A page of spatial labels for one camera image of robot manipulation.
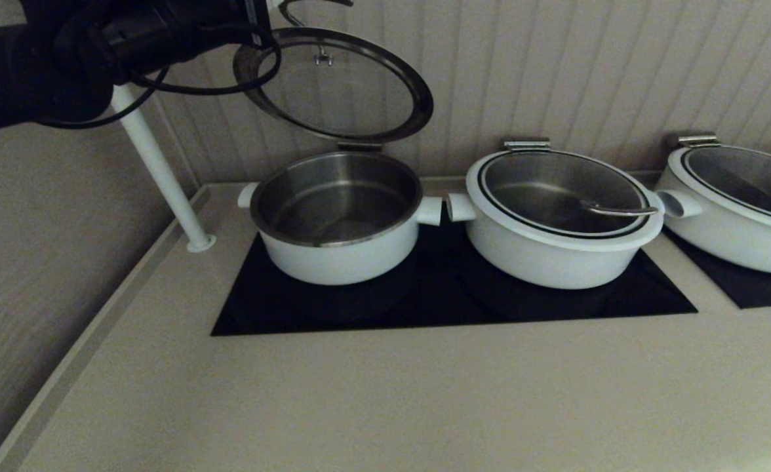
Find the glass lid with white rim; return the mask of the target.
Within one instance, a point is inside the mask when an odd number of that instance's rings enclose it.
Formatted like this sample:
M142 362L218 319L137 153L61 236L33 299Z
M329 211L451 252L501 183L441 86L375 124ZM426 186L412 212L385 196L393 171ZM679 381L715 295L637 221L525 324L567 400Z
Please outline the glass lid with white rim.
M472 164L466 184L482 216L569 250L640 248L664 225L658 196L625 171L578 153L535 147L491 153Z
M272 36L278 71L245 96L275 119L334 142L380 146L421 131L434 113L424 78L403 58L361 37L310 27L280 0L288 27Z

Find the white cooking pot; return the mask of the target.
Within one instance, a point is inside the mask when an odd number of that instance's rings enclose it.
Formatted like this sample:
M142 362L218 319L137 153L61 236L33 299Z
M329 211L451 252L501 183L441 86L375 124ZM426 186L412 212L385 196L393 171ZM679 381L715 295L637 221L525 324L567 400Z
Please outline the white cooking pot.
M335 151L300 159L237 199L269 259L293 279L347 286L386 274L439 226L443 200L425 196L408 165L382 153Z
M771 273L771 224L688 188L659 188L655 194L671 232L719 259Z
M637 230L606 239L571 238L499 223L485 212L488 205L474 203L463 192L451 192L445 201L450 220L465 223L473 248L500 271L538 286L579 290L616 280L641 247L661 233L664 203L650 191L643 194L655 213Z

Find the right white pot with lid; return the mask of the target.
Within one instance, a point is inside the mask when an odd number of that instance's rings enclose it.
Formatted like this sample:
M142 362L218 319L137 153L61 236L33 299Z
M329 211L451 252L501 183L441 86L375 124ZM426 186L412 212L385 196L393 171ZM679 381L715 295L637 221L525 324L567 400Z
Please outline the right white pot with lid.
M667 169L698 195L771 227L771 153L736 146L680 147Z

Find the white round pole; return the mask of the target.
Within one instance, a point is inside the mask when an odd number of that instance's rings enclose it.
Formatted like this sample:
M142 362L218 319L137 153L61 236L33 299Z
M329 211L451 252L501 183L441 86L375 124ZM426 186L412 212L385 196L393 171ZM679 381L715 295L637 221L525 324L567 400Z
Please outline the white round pole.
M121 85L113 88L111 108L116 113L119 111L127 113L119 122L174 218L188 238L187 250L191 253L202 253L210 250L215 245L216 237L207 233L200 223L197 213L182 190L178 179L176 179L176 175L173 173L172 167L170 167L166 155L159 146L157 138L142 111L139 108L130 111L130 105L135 101L136 98L131 93L130 87Z

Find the black glass cooktop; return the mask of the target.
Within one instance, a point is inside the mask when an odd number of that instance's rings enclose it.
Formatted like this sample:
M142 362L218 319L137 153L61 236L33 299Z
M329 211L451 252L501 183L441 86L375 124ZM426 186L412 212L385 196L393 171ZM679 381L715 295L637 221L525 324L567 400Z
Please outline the black glass cooktop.
M394 269L346 286L284 274L262 237L248 251L211 334L240 336L343 330L498 325L696 313L643 251L604 286L562 290L518 280L491 265L463 224L422 226Z
M734 265L689 244L673 231L663 233L740 309L771 307L771 273Z

